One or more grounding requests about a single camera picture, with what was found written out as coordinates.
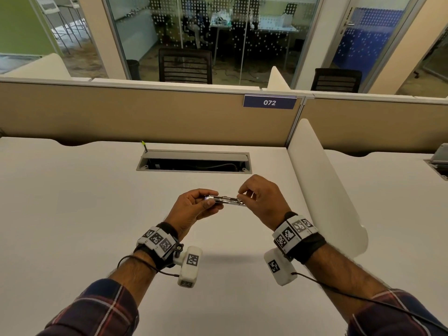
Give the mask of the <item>person's left forearm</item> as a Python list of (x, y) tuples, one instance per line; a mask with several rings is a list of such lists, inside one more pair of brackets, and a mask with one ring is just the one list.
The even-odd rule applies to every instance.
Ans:
[(139, 307), (157, 274), (154, 268), (153, 260), (144, 252), (138, 251), (123, 260), (108, 278), (124, 286)]

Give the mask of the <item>plaid left shirt sleeve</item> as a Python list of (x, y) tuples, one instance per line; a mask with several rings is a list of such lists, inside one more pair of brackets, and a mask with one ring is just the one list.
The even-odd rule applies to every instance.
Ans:
[(139, 324), (130, 291), (112, 279), (88, 286), (36, 336), (133, 336)]

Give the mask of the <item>person's right hand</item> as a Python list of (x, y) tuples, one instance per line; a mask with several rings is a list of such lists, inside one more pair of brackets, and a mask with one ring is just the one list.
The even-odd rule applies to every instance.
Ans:
[(252, 212), (271, 231), (275, 231), (291, 212), (279, 187), (260, 175), (252, 175), (238, 190), (237, 198), (251, 197), (257, 201), (257, 209)]

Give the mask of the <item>person's right forearm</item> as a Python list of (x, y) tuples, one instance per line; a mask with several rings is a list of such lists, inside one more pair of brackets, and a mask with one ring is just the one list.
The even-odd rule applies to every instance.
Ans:
[[(305, 267), (317, 281), (346, 294), (372, 299), (373, 296), (389, 289), (330, 244), (317, 249), (305, 263)], [(365, 301), (334, 293), (327, 288), (324, 292), (347, 323), (367, 304)]]

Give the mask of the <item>plaid shirt sleeve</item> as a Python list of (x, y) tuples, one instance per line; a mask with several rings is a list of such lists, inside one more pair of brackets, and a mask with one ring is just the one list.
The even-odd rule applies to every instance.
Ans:
[(371, 299), (400, 311), (367, 302), (350, 318), (345, 336), (448, 336), (448, 327), (404, 290), (389, 289)]
[(133, 336), (139, 324), (130, 291), (112, 279), (88, 286), (36, 336)]

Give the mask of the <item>beige cubicle partition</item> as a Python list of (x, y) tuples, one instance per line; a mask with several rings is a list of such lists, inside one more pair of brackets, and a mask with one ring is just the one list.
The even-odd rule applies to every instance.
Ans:
[[(295, 96), (294, 109), (243, 107), (245, 94)], [(432, 153), (448, 143), (448, 99), (336, 92), (0, 78), (0, 135), (287, 147), (307, 119), (325, 149)]]

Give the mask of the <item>white table with metal legs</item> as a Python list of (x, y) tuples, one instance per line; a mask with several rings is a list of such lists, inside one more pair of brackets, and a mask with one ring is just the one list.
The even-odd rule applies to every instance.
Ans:
[(231, 52), (240, 52), (241, 63), (245, 59), (271, 56), (274, 60), (281, 59), (282, 68), (286, 68), (288, 58), (294, 46), (294, 40), (300, 33), (299, 26), (292, 23), (292, 15), (260, 16), (254, 19), (249, 16), (245, 22), (241, 18), (233, 19), (229, 12), (214, 12), (210, 19), (210, 29), (215, 31), (213, 48), (213, 64), (219, 56), (218, 52), (224, 43), (220, 39), (221, 32), (229, 32), (232, 41)]

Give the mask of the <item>left wristband with marker tags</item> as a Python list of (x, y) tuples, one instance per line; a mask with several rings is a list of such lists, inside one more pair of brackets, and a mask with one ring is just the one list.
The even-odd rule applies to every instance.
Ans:
[(173, 256), (180, 244), (176, 229), (169, 223), (162, 222), (151, 227), (137, 240), (133, 252), (144, 252), (153, 260), (155, 268), (162, 271), (174, 266)]

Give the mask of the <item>silver metal folding tool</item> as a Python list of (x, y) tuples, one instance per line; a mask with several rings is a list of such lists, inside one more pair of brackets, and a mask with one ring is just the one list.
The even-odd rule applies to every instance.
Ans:
[(234, 197), (208, 195), (204, 197), (204, 200), (214, 200), (215, 203), (246, 207), (246, 205), (240, 199)]

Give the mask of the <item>black trash bin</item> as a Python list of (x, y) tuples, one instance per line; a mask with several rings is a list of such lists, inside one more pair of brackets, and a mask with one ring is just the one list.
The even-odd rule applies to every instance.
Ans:
[(132, 80), (141, 81), (142, 79), (141, 79), (140, 72), (139, 72), (139, 67), (140, 67), (139, 61), (133, 60), (133, 59), (127, 59), (126, 63), (128, 66), (130, 78)]

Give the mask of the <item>blue number sign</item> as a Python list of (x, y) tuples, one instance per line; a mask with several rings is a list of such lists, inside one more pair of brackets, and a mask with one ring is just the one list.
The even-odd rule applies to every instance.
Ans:
[(292, 110), (296, 101), (295, 96), (245, 94), (243, 107)]

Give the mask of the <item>plaid right shirt sleeve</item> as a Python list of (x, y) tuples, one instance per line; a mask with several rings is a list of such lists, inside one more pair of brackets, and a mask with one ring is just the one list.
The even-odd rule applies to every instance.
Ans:
[(345, 336), (448, 336), (448, 327), (404, 290), (389, 289), (371, 299), (400, 311), (367, 302), (350, 318)]

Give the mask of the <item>white desk divider panel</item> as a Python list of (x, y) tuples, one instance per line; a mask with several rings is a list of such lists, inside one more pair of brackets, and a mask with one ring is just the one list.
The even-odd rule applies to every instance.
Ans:
[(283, 78), (282, 74), (279, 72), (276, 66), (273, 66), (271, 69), (266, 90), (275, 92), (292, 91), (292, 89), (289, 87), (288, 83), (285, 81), (285, 79)]
[(56, 53), (44, 56), (10, 72), (0, 74), (0, 78), (43, 79), (72, 81), (63, 59)]
[(287, 152), (320, 234), (350, 259), (365, 253), (367, 230), (307, 119), (297, 124)]

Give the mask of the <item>wristband with marker tags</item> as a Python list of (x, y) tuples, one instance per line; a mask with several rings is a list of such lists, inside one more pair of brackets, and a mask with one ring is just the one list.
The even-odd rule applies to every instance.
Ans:
[(144, 252), (153, 260), (155, 268), (162, 271), (174, 266), (173, 256), (180, 244), (176, 229), (169, 223), (162, 222), (151, 227), (137, 240), (133, 252)]
[(305, 265), (312, 255), (327, 244), (317, 227), (304, 216), (289, 211), (272, 234), (277, 248), (288, 259)]

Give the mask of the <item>right wristband with marker tags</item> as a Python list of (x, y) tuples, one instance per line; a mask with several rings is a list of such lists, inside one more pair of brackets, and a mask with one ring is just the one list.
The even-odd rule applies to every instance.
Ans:
[(272, 234), (277, 248), (288, 259), (305, 265), (312, 255), (327, 244), (317, 227), (304, 216), (289, 211)]

